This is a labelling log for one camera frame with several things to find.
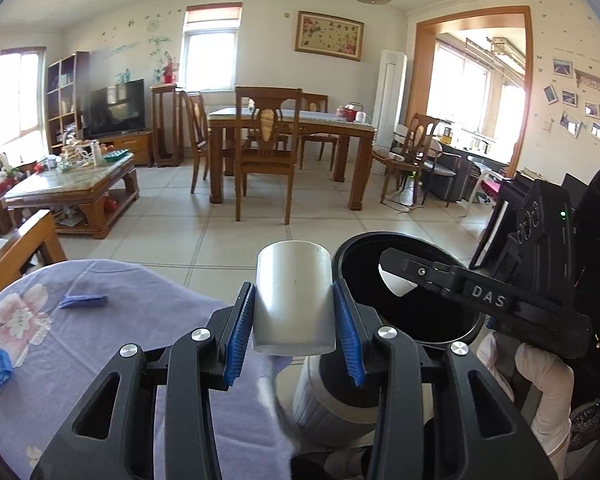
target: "wooden door frame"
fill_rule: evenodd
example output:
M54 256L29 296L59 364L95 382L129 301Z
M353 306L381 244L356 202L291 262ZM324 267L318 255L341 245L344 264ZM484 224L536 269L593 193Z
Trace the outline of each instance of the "wooden door frame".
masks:
M471 30L472 28L524 27L526 40L525 67L525 110L520 126L518 142L511 155L507 176L516 172L522 144L525 139L526 124L529 117L531 88L534 74L534 36L531 25L531 8L529 6L490 7L487 9L466 10L419 22L416 25L416 42L413 54L413 70L407 102L407 113L403 123L415 113L426 114L429 103L433 57L436 51L436 37L446 32Z

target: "bookshelf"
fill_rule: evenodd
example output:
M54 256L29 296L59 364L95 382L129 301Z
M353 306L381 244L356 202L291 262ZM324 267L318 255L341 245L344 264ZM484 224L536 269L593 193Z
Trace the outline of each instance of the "bookshelf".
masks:
M70 124L82 130L82 97L88 91L89 53L76 52L46 68L46 141L49 153L60 153L62 134Z

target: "white air conditioner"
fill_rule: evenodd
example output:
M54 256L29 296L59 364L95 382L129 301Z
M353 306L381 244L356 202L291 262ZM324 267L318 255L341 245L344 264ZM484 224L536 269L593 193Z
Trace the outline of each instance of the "white air conditioner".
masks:
M407 56L396 50L383 50L380 56L380 73L376 104L374 105L373 125L376 133L376 145L389 148L394 138L396 124L400 120L404 79L407 73ZM384 166L374 163L376 171L384 171Z

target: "tile floor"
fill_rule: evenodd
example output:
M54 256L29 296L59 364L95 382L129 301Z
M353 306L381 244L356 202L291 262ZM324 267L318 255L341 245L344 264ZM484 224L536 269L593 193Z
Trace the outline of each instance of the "tile floor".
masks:
M467 202L451 204L430 196L411 214L379 203L383 177L372 173L362 211L347 207L352 167L346 182L331 180L328 160L307 156L296 172L291 222L284 225L285 177L250 175L235 222L234 179L226 178L225 201L209 203L209 182L190 193L190 159L179 168L138 168L140 198L104 240L61 236L69 259L112 258L142 264L200 294L233 303L245 280L255 279L258 252L279 240L308 240L333 254L348 238L365 231L396 231L431 241L468 262L491 209ZM410 202L410 192L393 196Z

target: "purple tablecloth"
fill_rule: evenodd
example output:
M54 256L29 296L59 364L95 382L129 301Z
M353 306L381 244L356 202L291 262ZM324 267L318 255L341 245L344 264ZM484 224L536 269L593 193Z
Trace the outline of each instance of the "purple tablecloth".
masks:
M109 304L58 309L65 294L106 294ZM17 365L0 389L2 457L28 479L71 408L122 345L170 345L224 306L144 267L110 260L65 262L13 283L0 293L0 348ZM225 479L290 478L292 445L266 401L273 373L273 359L250 349L235 385L211 392ZM155 477L163 479L164 391L155 432Z

